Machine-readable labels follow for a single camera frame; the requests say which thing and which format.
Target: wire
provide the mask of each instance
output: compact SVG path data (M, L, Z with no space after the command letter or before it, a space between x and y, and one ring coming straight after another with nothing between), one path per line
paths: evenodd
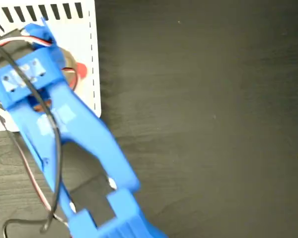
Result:
M19 68L19 66L12 59L12 57L1 46L0 46L0 54L13 67L13 69L16 71L16 73L23 79L26 86L30 89L30 91L33 94L33 96L35 97L35 99L41 105L44 113L47 115L47 118L51 124L51 127L52 127L54 135L55 135L57 166L56 166L54 194L53 194L53 198L52 198L51 211L48 213L48 217L45 221L44 226L40 229L41 233L45 233L49 229L51 222L53 220L54 213L58 206L58 200L59 200L59 195L60 195L60 185L61 185L61 181L62 181L62 165L63 165L62 141L61 141L60 131L59 131L59 128L57 126L57 123L56 123L56 120L55 120L53 114L51 113L50 109L46 106L40 93L36 90L34 85L30 82L29 78L23 73L23 71Z
M3 46L11 41L26 41L29 43L37 43L45 47L49 47L52 45L51 42L45 41L43 39L40 39L34 36L16 36L16 37L8 37L0 40L0 46Z
M76 89L78 81L79 81L79 74L77 73L77 71L74 68L70 68L70 67L62 68L62 70L65 71L65 72L68 72L68 73L74 73L75 74L74 80L69 82L70 88L74 91Z
M18 152L19 152L19 155L22 159L22 162L23 162L23 165L25 167L25 170L31 180L31 183L34 187L34 190L36 191L37 195L39 196L42 204L44 205L45 209L50 211L51 210L51 206L48 202L48 200L46 199L46 197L44 196L39 184L37 183L34 175L33 175L33 172L31 171L30 169L30 166L28 164L28 161L24 155L24 152L20 146L20 144L18 143L18 141L15 139L13 133L11 131L9 131L7 128L6 128L6 125L4 123L4 121L2 120L2 118L0 117L0 122L1 124L4 126L5 128L5 131L7 132L9 138L11 139L11 141L13 142L13 144L15 145L15 147L17 148ZM59 222L63 223L66 227L68 226L68 224L62 219L60 218L59 216L57 216L56 214L54 214L54 219L58 220ZM2 229L3 229L3 237L4 238L7 238L7 226L11 223L19 223L19 224L28 224L28 225L36 225L36 224L43 224L43 222L45 222L46 220L34 220L34 221L28 221L28 220L21 220L21 219L9 219L7 220Z

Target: blue robotic arm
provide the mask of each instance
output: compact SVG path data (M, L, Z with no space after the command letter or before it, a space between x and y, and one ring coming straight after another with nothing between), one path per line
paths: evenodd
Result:
M45 92L52 101L50 109L58 123L62 142L75 142L98 158L117 186L116 191L107 195L116 217L98 227L86 209L79 212L72 209L69 193L61 184L59 204L67 217L72 237L167 237L146 221L134 199L133 192L139 189L140 182L113 135L68 86L61 72L65 66L64 57L47 25L29 24L25 29L31 36L52 39L53 42L49 47L34 44L34 51L19 58L16 63L31 79L35 88ZM53 190L56 180L53 130L46 114L33 110L31 92L11 65L0 68L0 101L17 124Z

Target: black cable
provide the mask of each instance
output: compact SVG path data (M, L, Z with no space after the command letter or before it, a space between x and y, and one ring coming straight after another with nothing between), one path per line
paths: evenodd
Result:
M25 158L25 155L23 153L23 150L21 148L21 146L19 145L18 141L15 139L13 133L11 131L9 131L7 128L6 128L6 125L4 123L4 121L2 120L2 118L0 117L0 122L1 124L3 125L5 131L7 132L8 134L8 137L11 139L11 141L13 142L13 144L15 145L15 147L17 148L17 151L19 152L19 155L20 157L22 158L22 162L23 162L23 165L24 167L26 168L27 165L26 165L26 158ZM28 176L30 177L30 171L28 171L26 169L26 172L28 174ZM40 194L38 193L38 190L35 189L35 185L33 184L33 181L31 180L31 183L34 187L34 190L36 191L36 194L38 195L38 197L40 197ZM60 220L59 217L57 217L55 214L54 214L54 219L56 219L57 221L63 223L64 225L66 225L66 223L62 220ZM9 220L6 220L6 222L4 223L3 227L2 227L2 231L3 231L3 237L4 238L8 238L8 235L7 235L7 226L11 223L17 223L17 224L25 224L25 225L42 225L46 222L46 220L24 220L24 219L9 219Z
M13 60L13 58L5 51L3 47L0 46L0 54L1 56L13 67L13 69L16 71L16 73L22 78L26 86L30 89L32 95L35 97L35 99L38 101L38 103L41 105L43 112L47 115L47 118L51 124L51 127L53 129L54 135L55 135L55 143L56 143L56 157L57 157L57 166L56 166L56 179L55 179L55 188L54 188L54 194L51 204L51 211L48 214L47 219L45 220L45 224L40 229L41 233L45 233L53 220L54 213L56 212L57 206L58 206L58 200L60 195L60 185L62 181L62 141L61 141L61 134L59 131L59 128L57 126L57 122L51 113L50 109L46 106L44 100L42 99L40 93L36 90L34 85L31 83L29 78L23 73L23 71L19 68L19 66L16 64L16 62ZM23 224L28 224L28 220L23 220Z

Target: table surface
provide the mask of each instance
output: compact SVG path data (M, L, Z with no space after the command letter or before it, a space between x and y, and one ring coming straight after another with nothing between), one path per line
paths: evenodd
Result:
M171 238L298 238L298 0L96 8L102 119L142 182L150 222ZM65 146L71 189L101 174L82 153ZM0 132L0 228L43 216ZM10 237L38 229L11 226ZM57 234L68 237L54 223L47 237Z

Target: wood grain surface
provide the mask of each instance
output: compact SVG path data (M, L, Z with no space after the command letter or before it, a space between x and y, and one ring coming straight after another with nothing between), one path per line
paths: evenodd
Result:
M171 238L298 238L298 0L100 0L96 13L102 119L150 222ZM69 188L98 178L65 151ZM44 215L0 133L0 228ZM46 237L68 234L54 223Z

